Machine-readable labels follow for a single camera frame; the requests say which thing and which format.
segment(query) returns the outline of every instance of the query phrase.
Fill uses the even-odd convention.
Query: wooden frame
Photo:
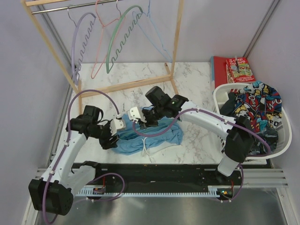
[[[38,6],[38,5],[43,5],[43,4],[51,4],[54,2],[61,2],[61,1],[68,1],[68,0],[34,0],[34,1],[26,1],[26,0],[21,0],[21,3],[27,12],[28,16],[36,26],[38,32],[42,36],[44,42],[46,43],[47,47],[49,48],[49,51],[52,53],[54,59],[57,61],[59,67],[61,68],[64,76],[66,77],[67,81],[71,85],[73,91],[78,94],[81,89],[81,81],[78,83],[78,87],[74,84],[74,82],[71,79],[70,74],[68,73],[68,70],[66,67],[63,65],[62,61],[60,60],[58,54],[56,53],[53,45],[51,44],[49,38],[47,37],[45,31],[43,30],[42,26],[36,19],[36,17],[32,14],[32,10],[30,7],[32,6]],[[175,94],[178,94],[178,90],[175,84],[175,81],[173,79],[174,76],[174,69],[175,69],[175,62],[176,62],[176,55],[177,55],[177,47],[178,47],[178,40],[179,40],[179,33],[180,33],[180,24],[181,24],[181,18],[182,18],[182,13],[183,13],[183,5],[184,5],[184,0],[179,0],[179,5],[178,5],[178,12],[177,12],[177,19],[176,19],[176,31],[175,31],[175,36],[174,36],[174,50],[173,50],[173,61],[171,64],[171,69],[169,69],[167,63],[165,63],[165,69],[167,75],[162,75],[162,76],[157,76],[153,78],[148,78],[148,79],[143,79],[139,81],[133,81],[133,82],[127,82],[127,83],[120,83],[108,87],[103,87],[103,88],[98,88],[97,90],[103,91],[104,93],[109,93],[113,91],[119,91],[119,90],[125,90],[129,88],[136,88],[136,87],[141,87],[149,84],[155,84],[155,83],[161,83],[161,82],[167,82],[170,81],[172,84],[172,87],[174,89]],[[85,92],[81,94],[79,98],[79,113],[82,113],[82,98],[86,97],[91,97],[94,95],[98,95],[96,92]]]

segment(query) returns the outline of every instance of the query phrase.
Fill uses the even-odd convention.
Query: blue cloth
[[[112,150],[119,154],[124,155],[131,155],[136,152],[143,150],[143,139],[145,137],[139,136],[134,132],[132,129],[132,121],[129,120],[129,117],[127,114],[124,114],[122,119],[126,123],[126,129],[118,131],[117,134],[120,136],[120,139],[117,142],[118,147],[112,148]],[[173,119],[168,118],[162,118],[158,122],[157,127],[148,127],[146,129],[141,130],[140,125],[135,124],[136,130],[143,134],[156,134],[163,130],[165,130],[172,122]],[[181,144],[183,139],[183,131],[180,128],[180,126],[176,123],[173,124],[173,126],[165,132],[163,135],[157,136],[157,137],[148,137],[146,139],[146,148],[152,148],[157,147],[163,142],[169,142],[174,144]]]

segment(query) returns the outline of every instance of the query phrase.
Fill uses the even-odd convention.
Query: marble tabletop
[[[93,64],[82,64],[80,76],[83,90],[166,75],[163,63],[115,63],[110,74],[106,73],[105,65],[103,65],[95,79],[90,77],[92,68]],[[213,109],[210,63],[176,63],[174,80],[180,95],[201,107]],[[108,95],[115,101],[120,113],[124,114],[134,106],[149,106],[150,102],[145,97],[145,93],[153,86],[162,88],[171,97],[174,95],[170,82],[111,92]],[[82,104],[101,108],[104,111],[104,119],[112,119],[116,115],[112,103],[102,95],[83,98]],[[76,116],[78,116],[78,101],[74,102],[71,109],[71,118]],[[172,146],[165,142],[158,147],[148,149],[150,154],[158,151],[154,156],[143,156],[141,152],[129,156],[117,154],[112,150],[103,150],[98,140],[89,138],[78,153],[75,162],[90,160],[100,163],[218,164],[221,161],[222,153],[215,134],[188,122],[178,123],[184,132],[182,144]],[[265,163],[265,160],[247,162],[247,164]]]

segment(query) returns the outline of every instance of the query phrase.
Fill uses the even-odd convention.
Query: white wall
[[[67,82],[18,0],[0,8],[0,218],[21,224],[45,166]]]
[[[72,0],[71,3],[75,5],[82,2],[90,2],[90,0]],[[165,47],[171,54],[173,52],[178,2],[178,0],[151,1],[151,17],[161,31]],[[177,61],[201,62],[209,61],[212,55],[243,55],[271,2],[272,0],[185,0]],[[118,7],[121,12],[124,12],[133,4],[140,5],[144,11],[148,10],[148,0],[123,0],[119,1]],[[67,5],[67,3],[62,2],[46,7]],[[118,17],[119,12],[115,5],[115,3],[108,3],[98,6],[98,12],[105,23]],[[95,6],[71,9],[70,15],[77,22],[85,12],[95,13]],[[70,48],[75,26],[69,20],[67,12],[52,12],[49,15],[66,46]],[[78,49],[81,49],[87,23],[91,18],[91,16],[86,18],[82,23],[76,45]],[[116,23],[114,22],[105,28],[99,61],[103,60],[107,52],[110,36]],[[115,41],[115,47],[119,46],[121,38],[131,23],[132,13],[129,12],[119,33],[119,38]],[[148,30],[151,37],[156,40],[156,44],[159,45],[159,40],[149,19],[143,15],[139,23],[145,30]],[[100,23],[97,21],[87,46],[84,62],[95,61],[100,32]],[[118,60],[118,62],[161,61],[165,61],[165,59],[148,42],[139,27],[133,29],[132,35]]]
[[[300,1],[283,0],[249,57],[257,79],[277,87],[292,126],[292,144],[273,162],[283,168],[300,214]]]

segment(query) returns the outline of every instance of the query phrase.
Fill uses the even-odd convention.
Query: laundry basket
[[[225,102],[229,99],[228,93],[233,90],[243,89],[245,86],[249,85],[248,83],[228,83],[218,86],[214,93],[214,102],[215,102],[215,112],[220,113],[220,108],[225,104]],[[284,153],[291,144],[292,140],[292,130],[290,121],[285,113],[285,110],[282,107],[282,117],[281,123],[276,128],[278,132],[278,143],[276,149],[268,156],[261,157],[247,157],[246,161],[249,160],[257,160],[257,159],[268,159],[274,158],[276,156]],[[220,151],[223,151],[225,147],[225,140],[219,138],[220,140]]]

